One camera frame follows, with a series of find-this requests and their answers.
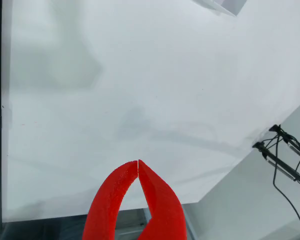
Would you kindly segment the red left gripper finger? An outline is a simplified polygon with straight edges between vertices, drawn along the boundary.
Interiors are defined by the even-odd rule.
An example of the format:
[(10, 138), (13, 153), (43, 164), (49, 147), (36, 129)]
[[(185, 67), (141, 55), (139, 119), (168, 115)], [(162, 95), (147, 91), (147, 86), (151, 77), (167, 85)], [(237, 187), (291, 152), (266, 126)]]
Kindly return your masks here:
[(97, 191), (86, 218), (83, 240), (113, 240), (118, 213), (125, 194), (138, 177), (138, 162), (116, 168)]

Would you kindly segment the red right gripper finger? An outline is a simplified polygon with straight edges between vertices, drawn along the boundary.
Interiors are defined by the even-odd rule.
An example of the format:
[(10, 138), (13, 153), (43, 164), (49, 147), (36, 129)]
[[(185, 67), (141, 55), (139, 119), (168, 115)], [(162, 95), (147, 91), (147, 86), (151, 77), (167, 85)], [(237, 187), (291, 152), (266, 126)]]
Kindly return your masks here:
[(142, 160), (138, 161), (138, 178), (151, 215), (139, 239), (186, 240), (185, 215), (175, 192)]

